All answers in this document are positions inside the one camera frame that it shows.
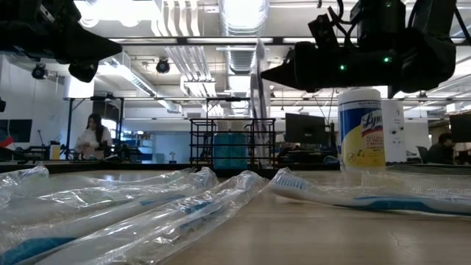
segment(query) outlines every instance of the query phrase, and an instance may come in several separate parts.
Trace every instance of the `black wire rack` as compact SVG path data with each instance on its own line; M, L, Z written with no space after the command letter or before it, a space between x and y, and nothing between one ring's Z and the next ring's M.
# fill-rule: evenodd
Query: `black wire rack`
M244 130L218 130L218 121L239 121L245 123ZM261 160L269 161L272 166L275 163L275 122L276 119L190 119L191 142L190 164L196 166L214 166L215 160L221 159L246 159L247 166L260 166ZM247 137L245 144L215 144L216 134L241 133ZM214 156L215 146L246 146L247 156L233 157Z

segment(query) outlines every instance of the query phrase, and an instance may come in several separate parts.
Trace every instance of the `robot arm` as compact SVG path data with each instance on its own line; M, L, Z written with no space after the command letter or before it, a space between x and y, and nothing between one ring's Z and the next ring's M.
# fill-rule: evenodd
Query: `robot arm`
M0 1L0 54L17 54L35 62L51 58L70 64L71 75L90 82L98 63L122 51L121 45L79 25L73 0Z
M418 0L406 26L401 0L359 0L343 21L329 7L308 24L316 45L296 43L289 62L261 77L307 92L322 88L388 85L388 97L397 92L428 91L452 77L456 47L450 38L453 14L469 34L456 8L456 0ZM342 26L349 24L345 30ZM340 45L333 28L344 33ZM356 44L350 40L357 30Z

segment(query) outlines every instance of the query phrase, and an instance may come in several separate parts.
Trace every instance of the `red object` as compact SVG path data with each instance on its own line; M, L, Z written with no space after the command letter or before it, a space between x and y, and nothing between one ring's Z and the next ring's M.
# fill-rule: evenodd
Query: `red object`
M13 144L13 142L15 142L15 141L13 140L13 137L10 136L10 137L6 138L4 141L0 142L0 147L7 147L10 144Z

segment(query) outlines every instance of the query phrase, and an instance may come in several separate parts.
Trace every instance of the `computer monitor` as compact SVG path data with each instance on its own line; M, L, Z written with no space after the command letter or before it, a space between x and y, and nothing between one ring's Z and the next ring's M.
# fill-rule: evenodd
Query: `computer monitor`
M450 116L451 138L455 143L471 142L471 114Z
M15 143L29 143L31 119L0 120L0 137L11 136Z
M286 114L286 141L301 144L327 144L325 118Z

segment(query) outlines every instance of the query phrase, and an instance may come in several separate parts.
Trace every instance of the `white lid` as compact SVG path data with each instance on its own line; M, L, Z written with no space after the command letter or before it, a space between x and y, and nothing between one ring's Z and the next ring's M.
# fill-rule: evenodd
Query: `white lid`
M374 88L353 88L339 95L339 105L358 100L381 100L381 93Z
M228 121L216 121L216 125L218 126L218 132L227 132L229 130Z
M244 130L245 123L243 121L231 121L230 130L234 132L241 132Z

